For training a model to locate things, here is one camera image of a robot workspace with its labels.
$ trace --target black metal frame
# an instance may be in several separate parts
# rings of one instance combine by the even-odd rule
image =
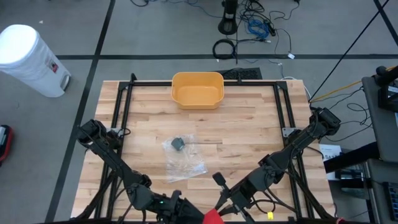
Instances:
[[[127,126],[127,117],[128,117],[128,112],[129,112],[129,107],[130,107],[130,102],[131,102],[132,88],[134,86],[171,86],[172,85],[171,81],[135,82],[136,80],[137,80],[136,76],[134,74],[131,74],[131,80],[129,82],[120,82],[119,83],[118,94],[116,97],[116,104],[114,107],[114,114],[113,114],[112,123],[111,123],[112,128],[116,128],[116,123],[118,122],[119,109],[121,106],[122,93],[125,89],[127,89],[127,96],[126,96],[126,102],[124,104],[124,112],[123,112],[123,119],[122,119],[122,123],[121,123],[121,129],[125,129]],[[233,81],[226,80],[226,81],[224,81],[224,86],[271,86],[271,87],[273,87],[274,94],[275,94],[275,102],[276,102],[277,112],[278,112],[278,117],[279,117],[281,135],[282,135],[284,146],[287,144],[287,142],[286,142],[287,137],[284,137],[284,135],[282,133],[282,128],[286,128],[286,126],[285,126],[284,113],[283,113],[283,109],[282,109],[282,103],[280,100],[279,90],[282,90],[282,92],[284,94],[287,116],[289,118],[289,125],[291,128],[295,128],[295,122],[294,122],[292,105],[290,104],[289,91],[287,88],[286,81],[274,81],[274,82],[250,81],[250,82],[245,82],[242,80],[233,80]],[[122,150],[123,150],[123,145],[122,145],[122,147],[120,147],[120,149],[117,150],[117,154],[119,156],[121,156]],[[304,169],[304,164],[303,164],[301,155],[297,156],[297,165],[298,165],[300,176],[301,176],[303,182],[305,183],[305,185],[307,185],[307,178],[305,176],[305,169]],[[294,166],[289,167],[289,172],[292,172],[292,171],[295,172]],[[108,178],[108,173],[109,173],[109,167],[106,164],[104,164],[102,177],[101,177],[101,185],[106,183],[106,180]],[[108,220],[112,219],[114,198],[116,196],[116,191],[117,191],[117,189],[116,189],[117,181],[118,181],[118,179],[114,179],[111,184],[108,209],[106,211],[106,217],[105,217],[105,219],[108,219]],[[297,184],[293,178],[290,178],[290,186],[291,186],[291,190],[292,190],[294,207],[297,211],[296,216],[297,216],[297,218],[299,218],[299,217],[302,217],[302,212],[300,209],[300,199],[299,199],[299,193],[297,191]],[[306,204],[306,208],[307,208],[308,217],[314,218],[312,207],[311,207],[310,203],[307,201],[307,199],[305,199],[305,204]],[[103,196],[100,198],[100,200],[96,206],[94,218],[101,218],[102,206],[103,206]],[[125,223],[130,223],[130,224],[140,223],[141,224],[141,222],[125,222]]]

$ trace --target black floor stripe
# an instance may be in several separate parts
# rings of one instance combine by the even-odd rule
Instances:
[[[294,59],[340,59],[340,54],[297,54]],[[60,60],[192,60],[215,59],[212,54],[186,55],[57,55]],[[240,54],[240,59],[289,59],[286,55]],[[349,54],[344,59],[398,59],[398,54]]]
[[[380,4],[379,0],[373,0],[373,1],[374,1],[374,3],[376,4],[376,7],[377,7],[377,9],[378,9],[379,12],[380,12],[381,17],[383,18],[384,23],[386,24],[388,30],[390,31],[392,38],[394,39],[394,41],[395,41],[396,44],[398,45],[398,35],[397,35],[397,32],[396,32],[396,30],[394,29],[394,27],[392,26],[390,20],[388,19],[386,12],[385,12],[384,9],[381,7],[381,4]]]
[[[115,0],[111,0],[109,7],[108,7],[108,11],[106,13],[104,24],[102,26],[101,34],[99,36],[98,44],[95,49],[95,55],[97,55],[97,56],[100,55],[100,53],[101,53],[101,50],[102,50],[102,47],[104,44],[104,40],[105,40],[105,36],[106,36],[106,31],[108,30],[109,22],[111,20],[114,5],[115,5]],[[73,123],[72,132],[70,134],[70,138],[68,141],[67,150],[65,152],[65,156],[62,161],[62,165],[61,165],[60,173],[58,175],[57,183],[55,184],[55,189],[54,189],[54,192],[53,192],[53,195],[51,198],[49,210],[47,212],[47,216],[45,217],[46,223],[53,222],[54,218],[55,218],[55,214],[57,212],[57,208],[58,208],[58,205],[59,205],[59,202],[61,199],[63,186],[65,184],[65,179],[67,178],[70,161],[72,159],[73,149],[75,148],[76,134],[78,131],[77,126],[81,124],[81,120],[83,118],[83,114],[84,114],[84,111],[86,108],[87,98],[90,93],[91,85],[93,83],[94,74],[95,74],[95,70],[97,68],[97,64],[98,64],[98,59],[94,59],[91,63],[90,71],[89,71],[87,79],[86,79],[85,88],[81,95],[80,104],[79,104],[79,107],[77,110],[75,122]]]

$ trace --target plastic bag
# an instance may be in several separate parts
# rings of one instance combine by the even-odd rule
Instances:
[[[172,146],[172,141],[175,138],[181,138],[185,144],[179,151]],[[164,141],[162,145],[166,155],[166,173],[169,182],[188,179],[208,172],[193,134],[174,136]]]

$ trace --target red object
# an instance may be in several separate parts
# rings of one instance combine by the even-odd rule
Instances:
[[[7,125],[2,125],[2,127],[6,129],[6,132],[4,133],[6,135],[6,140],[4,141],[3,145],[0,146],[0,162],[6,159],[10,151],[11,140],[13,137],[12,128]]]
[[[215,208],[211,209],[208,213],[205,214],[205,218],[203,219],[203,224],[224,224],[223,219],[218,214]]]

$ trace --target white bucket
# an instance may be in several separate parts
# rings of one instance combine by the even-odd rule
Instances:
[[[25,25],[11,25],[1,32],[0,71],[47,97],[62,96],[71,77],[39,33]]]

